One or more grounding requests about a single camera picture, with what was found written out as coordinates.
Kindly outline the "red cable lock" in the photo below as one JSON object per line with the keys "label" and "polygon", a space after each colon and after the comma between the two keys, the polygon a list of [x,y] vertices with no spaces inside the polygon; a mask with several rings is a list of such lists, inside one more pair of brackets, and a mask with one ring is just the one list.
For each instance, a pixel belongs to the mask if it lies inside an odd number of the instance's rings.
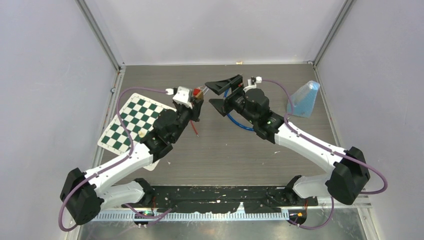
{"label": "red cable lock", "polygon": [[[194,97],[195,97],[195,98],[196,98],[197,96],[199,96],[201,93],[202,93],[202,89],[201,89],[200,87],[197,87],[197,88],[195,88],[195,89],[193,90],[193,95],[194,95]],[[193,131],[194,131],[195,135],[196,135],[197,137],[199,137],[199,133],[198,133],[198,131],[197,131],[196,127],[195,127],[195,124],[194,124],[194,122],[193,122],[192,120],[190,121],[190,124],[191,124],[191,127],[192,127],[192,129],[193,129]]]}

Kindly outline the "brass padlock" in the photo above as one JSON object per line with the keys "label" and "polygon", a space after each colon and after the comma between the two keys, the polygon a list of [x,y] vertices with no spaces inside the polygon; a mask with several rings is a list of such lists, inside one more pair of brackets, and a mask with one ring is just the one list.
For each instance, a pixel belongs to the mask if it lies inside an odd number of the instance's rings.
{"label": "brass padlock", "polygon": [[199,99],[199,100],[204,99],[204,91],[202,89],[200,89],[200,88],[195,88],[193,90],[193,97],[195,99]]}

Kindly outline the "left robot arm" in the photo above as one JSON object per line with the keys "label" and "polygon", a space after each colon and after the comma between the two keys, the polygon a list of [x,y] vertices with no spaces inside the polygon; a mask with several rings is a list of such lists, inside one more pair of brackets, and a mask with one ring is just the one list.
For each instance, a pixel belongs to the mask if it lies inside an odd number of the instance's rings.
{"label": "left robot arm", "polygon": [[175,110],[162,110],[153,129],[127,152],[99,165],[81,171],[71,170],[65,180],[60,199],[58,222],[62,230],[64,210],[67,210],[77,226],[84,225],[100,211],[124,204],[152,205],[155,191],[144,178],[117,185],[116,183],[134,171],[158,162],[177,142],[190,121],[199,121],[203,99],[190,97],[188,105],[173,101]]}

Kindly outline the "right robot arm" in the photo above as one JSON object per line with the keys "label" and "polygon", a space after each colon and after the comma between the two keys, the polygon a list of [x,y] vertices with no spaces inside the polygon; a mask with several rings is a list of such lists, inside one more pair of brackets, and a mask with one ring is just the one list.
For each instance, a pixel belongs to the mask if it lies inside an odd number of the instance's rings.
{"label": "right robot arm", "polygon": [[222,115],[236,111],[252,124],[252,130],[263,140],[286,147],[309,159],[325,171],[316,176],[295,176],[285,187],[288,203],[299,205],[309,197],[332,197],[344,205],[352,205],[370,179],[363,152],[346,150],[322,141],[296,127],[270,109],[270,100],[257,87],[263,79],[251,77],[246,84],[241,75],[208,81],[205,86],[216,95],[229,90],[224,98],[209,102]]}

